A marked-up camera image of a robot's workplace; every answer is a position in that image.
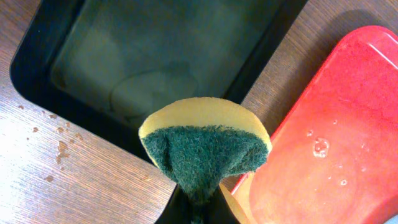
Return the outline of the yellow green scrub sponge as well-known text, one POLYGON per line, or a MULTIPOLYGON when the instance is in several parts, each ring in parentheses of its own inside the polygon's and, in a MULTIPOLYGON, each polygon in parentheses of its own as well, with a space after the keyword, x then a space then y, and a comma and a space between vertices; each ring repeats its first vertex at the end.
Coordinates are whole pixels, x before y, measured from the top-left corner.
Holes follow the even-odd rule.
POLYGON ((249 223, 220 182, 266 163, 272 144, 254 113, 221 98, 178 100, 147 117, 139 138, 154 165, 187 195, 191 223, 207 223, 207 204, 218 186, 238 221, 249 223))

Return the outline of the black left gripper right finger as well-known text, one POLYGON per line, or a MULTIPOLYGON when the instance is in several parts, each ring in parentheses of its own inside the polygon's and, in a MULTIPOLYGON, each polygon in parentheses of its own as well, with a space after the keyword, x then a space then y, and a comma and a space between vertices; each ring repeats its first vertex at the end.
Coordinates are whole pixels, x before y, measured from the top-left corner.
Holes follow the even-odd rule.
POLYGON ((240 224, 218 186, 207 204, 207 224, 240 224))

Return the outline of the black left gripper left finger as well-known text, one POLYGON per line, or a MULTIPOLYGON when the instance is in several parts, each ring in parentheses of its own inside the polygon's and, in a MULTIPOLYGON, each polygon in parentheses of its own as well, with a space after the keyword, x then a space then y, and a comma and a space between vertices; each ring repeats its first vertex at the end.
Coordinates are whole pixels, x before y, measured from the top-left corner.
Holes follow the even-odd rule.
POLYGON ((167 205, 155 224, 191 224, 192 205, 179 185, 176 185, 167 205))

